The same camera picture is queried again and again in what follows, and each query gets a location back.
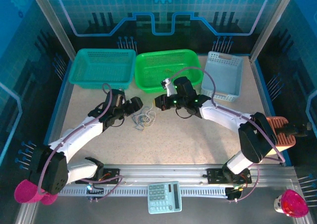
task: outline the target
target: plastic basket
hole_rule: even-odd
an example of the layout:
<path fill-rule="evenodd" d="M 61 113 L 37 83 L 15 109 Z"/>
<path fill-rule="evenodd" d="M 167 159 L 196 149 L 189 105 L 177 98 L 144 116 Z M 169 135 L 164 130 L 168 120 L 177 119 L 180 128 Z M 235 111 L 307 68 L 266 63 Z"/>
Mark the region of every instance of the plastic basket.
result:
<path fill-rule="evenodd" d="M 81 49 L 70 70 L 69 82 L 84 89 L 127 89 L 135 69 L 135 51 L 125 49 Z"/>
<path fill-rule="evenodd" d="M 216 84 L 214 98 L 233 102 L 240 96 L 243 59 L 238 56 L 209 52 L 205 70 Z M 202 94 L 211 97 L 213 85 L 207 75 L 202 82 Z"/>
<path fill-rule="evenodd" d="M 198 56 L 191 50 L 140 54 L 136 59 L 135 82 L 146 93 L 162 92 L 162 80 L 189 66 L 201 68 Z M 203 73 L 196 69 L 185 70 L 177 77 L 181 76 L 187 76 L 193 85 L 201 83 L 203 79 Z"/>

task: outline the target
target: beige table surface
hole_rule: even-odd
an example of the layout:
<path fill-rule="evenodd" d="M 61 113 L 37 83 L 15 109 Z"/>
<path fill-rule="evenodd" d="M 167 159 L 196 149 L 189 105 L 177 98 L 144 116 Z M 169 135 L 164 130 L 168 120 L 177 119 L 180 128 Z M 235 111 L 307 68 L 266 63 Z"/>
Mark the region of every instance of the beige table surface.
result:
<path fill-rule="evenodd" d="M 206 59 L 200 56 L 202 67 Z M 241 112 L 264 112 L 246 56 L 243 66 L 241 96 L 233 103 L 217 102 Z M 153 99 L 161 93 L 146 94 L 133 81 L 125 94 L 127 99 L 138 96 L 144 106 L 151 107 Z M 75 85 L 62 132 L 80 124 L 88 112 L 104 100 L 101 89 L 87 90 Z M 215 122 L 197 117 L 183 120 L 174 109 L 162 112 L 154 108 L 154 111 L 157 113 L 154 125 L 143 132 L 136 130 L 128 117 L 121 127 L 111 127 L 91 140 L 72 160 L 91 156 L 105 164 L 223 164 L 240 150 L 238 135 Z M 186 116 L 185 110 L 179 113 Z"/>

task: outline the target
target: light blue basket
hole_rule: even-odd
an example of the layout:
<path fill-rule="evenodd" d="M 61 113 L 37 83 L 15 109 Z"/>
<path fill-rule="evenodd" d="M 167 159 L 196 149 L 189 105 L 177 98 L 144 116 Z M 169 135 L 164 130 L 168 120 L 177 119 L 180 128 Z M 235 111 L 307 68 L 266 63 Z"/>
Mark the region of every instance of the light blue basket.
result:
<path fill-rule="evenodd" d="M 74 60 L 69 82 L 84 89 L 127 89 L 135 69 L 135 51 L 129 49 L 81 49 Z"/>
<path fill-rule="evenodd" d="M 233 102 L 240 96 L 242 82 L 243 59 L 223 53 L 209 52 L 205 70 L 212 76 L 216 84 L 214 98 Z M 211 97 L 213 85 L 204 74 L 202 94 Z"/>

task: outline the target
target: orange object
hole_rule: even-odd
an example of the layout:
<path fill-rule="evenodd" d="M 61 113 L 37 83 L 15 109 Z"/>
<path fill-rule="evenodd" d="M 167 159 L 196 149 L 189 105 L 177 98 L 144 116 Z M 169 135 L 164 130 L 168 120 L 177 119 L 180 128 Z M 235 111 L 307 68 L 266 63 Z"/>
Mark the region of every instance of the orange object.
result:
<path fill-rule="evenodd" d="M 271 128 L 273 129 L 275 135 L 276 135 L 275 128 L 281 128 L 284 126 L 284 124 L 288 123 L 288 120 L 282 116 L 269 116 L 266 119 L 269 122 Z M 277 137 L 276 147 L 279 151 L 284 151 L 296 144 L 296 140 L 293 135 L 286 137 L 284 133 L 280 133 L 276 137 Z M 275 150 L 272 149 L 267 155 L 274 155 L 274 154 L 276 154 L 276 152 Z"/>

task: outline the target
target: calculator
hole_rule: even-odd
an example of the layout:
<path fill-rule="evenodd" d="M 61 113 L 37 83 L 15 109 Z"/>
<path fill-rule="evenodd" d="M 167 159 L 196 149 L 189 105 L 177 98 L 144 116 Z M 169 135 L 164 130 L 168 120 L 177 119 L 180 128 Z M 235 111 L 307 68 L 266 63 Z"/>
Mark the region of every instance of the calculator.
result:
<path fill-rule="evenodd" d="M 182 210 L 182 197 L 178 181 L 153 183 L 148 186 L 150 214 L 174 213 Z"/>

